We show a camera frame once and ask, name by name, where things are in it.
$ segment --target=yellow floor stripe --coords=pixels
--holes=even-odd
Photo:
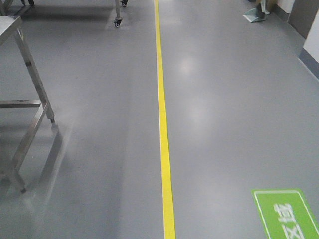
[[[160,39],[160,13],[159,0],[155,3],[155,23],[156,23],[156,48],[158,62],[158,85],[159,85],[159,126],[160,126],[160,155],[161,155],[161,176],[163,192],[163,215],[165,239],[175,239],[175,217],[173,205],[173,192],[171,185],[169,144],[167,133],[167,117],[165,105],[164,73],[161,53]]]

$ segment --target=stainless steel cart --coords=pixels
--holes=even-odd
[[[9,8],[11,7],[14,0],[5,0],[4,2],[0,0],[0,15],[5,16]],[[25,0],[21,0],[22,4],[25,6]],[[123,7],[127,6],[129,0],[115,0],[115,8],[116,8],[116,18],[113,21],[115,27],[120,27],[122,18],[120,12],[120,3]],[[28,0],[31,6],[34,6],[34,0]]]
[[[35,67],[34,60],[26,44],[25,37],[21,29],[22,20],[20,16],[0,16],[0,46],[11,36],[14,35],[18,44],[25,65],[29,71],[34,87],[39,95],[39,100],[16,100],[0,101],[1,108],[38,108],[27,133],[23,137],[12,160],[3,159],[0,151],[0,179],[8,178],[11,183],[20,191],[25,192],[24,181],[19,176],[19,170],[25,159],[25,156],[32,144],[37,130],[40,127],[42,119],[46,115],[54,123],[54,113],[49,98],[44,90],[41,78]]]

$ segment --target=cart wheel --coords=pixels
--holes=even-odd
[[[126,7],[127,4],[128,4],[128,1],[129,1],[129,0],[122,0],[122,1],[121,1],[122,7]]]
[[[119,27],[120,27],[121,22],[122,22],[122,19],[115,19],[115,20],[113,21],[114,26],[115,26],[116,28],[119,28]]]

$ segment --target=green floor sign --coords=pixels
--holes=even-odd
[[[268,239],[319,239],[301,190],[254,190],[253,195]]]

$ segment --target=gray floor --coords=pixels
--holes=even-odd
[[[153,0],[35,1],[23,29],[56,114],[1,184],[2,239],[162,239]],[[316,219],[319,83],[303,39],[240,1],[159,1],[177,238],[266,238],[251,196],[300,188]],[[18,10],[15,2],[12,11]],[[0,47],[0,99],[36,98],[13,41]],[[10,157],[34,112],[0,111]]]

